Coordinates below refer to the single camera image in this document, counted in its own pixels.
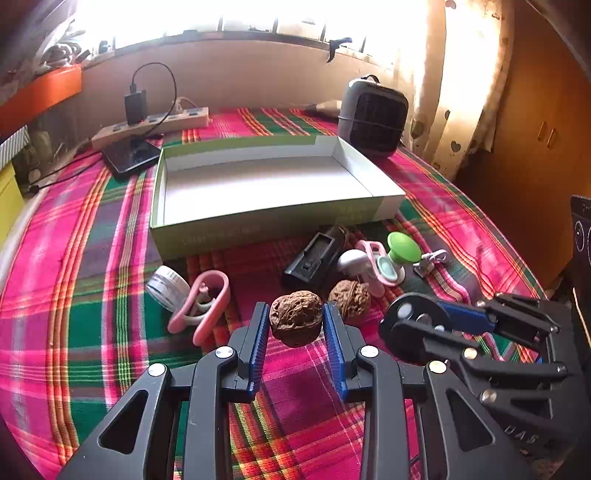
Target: pink clip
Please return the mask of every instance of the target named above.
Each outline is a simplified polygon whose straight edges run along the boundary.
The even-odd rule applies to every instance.
[[[219,270],[207,270],[195,279],[185,303],[180,310],[173,314],[168,322],[168,331],[170,333],[179,333],[185,329],[187,326],[185,315],[190,315],[197,296],[200,294],[203,295],[211,289],[220,290],[220,293],[213,301],[207,313],[205,313],[199,325],[197,325],[197,329],[193,334],[193,344],[195,346],[200,346],[203,343],[230,303],[230,281],[228,280],[228,276]]]
[[[374,271],[374,275],[381,284],[386,285],[387,287],[398,286],[398,283],[393,283],[389,280],[386,280],[378,270],[378,266],[375,262],[375,257],[386,256],[386,249],[380,242],[372,242],[370,240],[359,240],[355,244],[355,249],[365,251],[365,253],[369,257],[369,264],[371,265],[371,268]]]

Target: pink plaid blanket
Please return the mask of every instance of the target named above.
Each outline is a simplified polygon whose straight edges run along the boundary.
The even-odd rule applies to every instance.
[[[167,135],[165,144],[252,135],[333,135],[333,123],[292,110],[238,109],[212,115],[207,128]],[[94,160],[66,169],[69,175]],[[495,291],[542,296],[521,258],[462,192],[403,148],[377,161],[406,192],[395,218],[359,225],[352,238],[410,234],[423,251],[445,248],[449,262],[422,280],[409,275],[373,300],[361,330],[380,346],[377,324],[403,291],[474,303]],[[0,414],[37,469],[53,479],[78,445],[150,363],[174,368],[201,351],[190,332],[169,335],[167,314],[144,291],[160,264],[148,234],[154,171],[126,183],[103,164],[51,188],[22,239],[0,301]],[[171,262],[189,282],[217,268],[232,301],[209,339],[225,344],[257,301],[282,294],[280,273],[304,236],[244,245]],[[492,335],[477,339],[494,358],[530,361],[527,350]],[[322,336],[289,349],[269,339],[260,393],[230,408],[238,479],[358,478],[363,404],[343,404],[329,375]],[[417,454],[407,404],[410,455]]]

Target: blue gripper pad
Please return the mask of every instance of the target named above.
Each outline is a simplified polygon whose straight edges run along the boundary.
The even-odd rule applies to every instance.
[[[454,330],[471,335],[482,335],[495,329],[495,324],[490,321],[486,312],[461,303],[450,301],[438,301],[437,303],[449,315]]]
[[[324,341],[326,342],[326,351],[329,356],[330,373],[332,375],[333,385],[342,401],[346,401],[349,389],[345,377],[345,356],[340,346],[335,321],[333,320],[329,306],[325,303],[322,307],[324,322]]]
[[[251,360],[248,365],[249,382],[248,392],[254,398],[261,386],[262,367],[265,362],[267,342],[269,340],[269,305],[265,305],[262,319],[256,332],[255,342],[252,347]]]

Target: smartphone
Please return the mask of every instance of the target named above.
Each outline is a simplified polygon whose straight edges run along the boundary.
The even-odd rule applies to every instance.
[[[127,180],[134,174],[154,165],[160,149],[143,138],[128,137],[103,148],[103,156],[117,180]]]

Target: white cardboard box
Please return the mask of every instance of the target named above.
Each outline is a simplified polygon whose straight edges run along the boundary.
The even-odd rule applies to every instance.
[[[234,138],[162,150],[150,231],[163,259],[392,218],[404,191],[339,137]]]

